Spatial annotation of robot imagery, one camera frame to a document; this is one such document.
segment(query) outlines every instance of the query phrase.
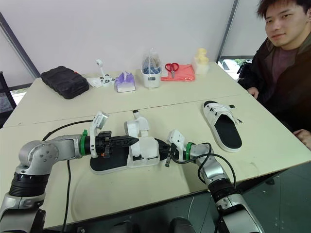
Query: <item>metal pole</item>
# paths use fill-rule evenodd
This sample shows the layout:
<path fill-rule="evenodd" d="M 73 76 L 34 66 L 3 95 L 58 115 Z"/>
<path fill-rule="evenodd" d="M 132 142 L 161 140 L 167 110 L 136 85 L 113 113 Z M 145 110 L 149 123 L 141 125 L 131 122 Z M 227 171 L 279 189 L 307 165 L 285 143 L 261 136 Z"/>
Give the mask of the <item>metal pole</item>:
<path fill-rule="evenodd" d="M 40 77 L 40 73 L 37 68 L 34 66 L 33 62 L 30 60 L 29 56 L 27 55 L 26 51 L 14 35 L 13 31 L 11 30 L 10 26 L 6 22 L 4 16 L 0 12 L 0 28 L 6 37 L 7 41 L 10 43 L 14 51 L 17 53 L 18 57 L 25 65 L 28 72 L 31 74 L 33 79 Z"/>
<path fill-rule="evenodd" d="M 228 34 L 229 34 L 229 31 L 230 31 L 230 28 L 231 28 L 231 25 L 232 25 L 233 17 L 235 15 L 235 12 L 237 11 L 238 3 L 239 3 L 239 0 L 234 0 L 233 6 L 232 6 L 232 10 L 231 10 L 231 14 L 230 14 L 230 17 L 229 17 L 229 21 L 228 21 L 228 24 L 227 24 L 227 28 L 225 29 L 225 34 L 223 36 L 223 41 L 221 43 L 221 46 L 220 46 L 220 49 L 219 49 L 219 52 L 218 52 L 218 55 L 217 55 L 216 63 L 219 61 L 219 59 L 220 59 L 220 57 L 221 57 L 221 55 L 222 55 L 222 53 L 224 51 L 225 43 L 227 41 Z"/>

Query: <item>man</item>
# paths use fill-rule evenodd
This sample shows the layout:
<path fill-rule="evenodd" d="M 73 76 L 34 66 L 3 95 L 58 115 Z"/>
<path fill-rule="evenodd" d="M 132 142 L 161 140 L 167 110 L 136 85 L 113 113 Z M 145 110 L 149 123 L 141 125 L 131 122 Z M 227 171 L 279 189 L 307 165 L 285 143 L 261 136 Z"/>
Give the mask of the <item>man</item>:
<path fill-rule="evenodd" d="M 260 0 L 268 38 L 239 84 L 311 150 L 311 0 Z"/>

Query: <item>black tool case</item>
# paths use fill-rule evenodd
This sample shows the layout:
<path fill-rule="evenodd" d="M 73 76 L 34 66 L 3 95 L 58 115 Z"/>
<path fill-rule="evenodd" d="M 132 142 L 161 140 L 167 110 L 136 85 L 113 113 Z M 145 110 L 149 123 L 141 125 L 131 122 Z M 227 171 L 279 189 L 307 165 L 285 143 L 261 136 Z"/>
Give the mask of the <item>black tool case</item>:
<path fill-rule="evenodd" d="M 42 81 L 65 99 L 72 99 L 89 89 L 87 80 L 66 67 L 57 67 L 41 74 Z"/>

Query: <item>man's hair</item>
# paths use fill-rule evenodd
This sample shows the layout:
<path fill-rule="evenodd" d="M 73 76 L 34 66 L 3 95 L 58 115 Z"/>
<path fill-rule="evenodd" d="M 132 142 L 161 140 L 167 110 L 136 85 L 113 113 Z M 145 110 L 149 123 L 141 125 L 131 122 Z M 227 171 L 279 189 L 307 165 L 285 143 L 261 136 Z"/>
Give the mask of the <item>man's hair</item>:
<path fill-rule="evenodd" d="M 311 0 L 260 0 L 258 4 L 257 15 L 259 17 L 266 18 L 267 9 L 270 5 L 275 4 L 278 1 L 289 2 L 293 1 L 297 5 L 302 6 L 305 14 L 307 13 L 308 9 L 311 8 Z"/>

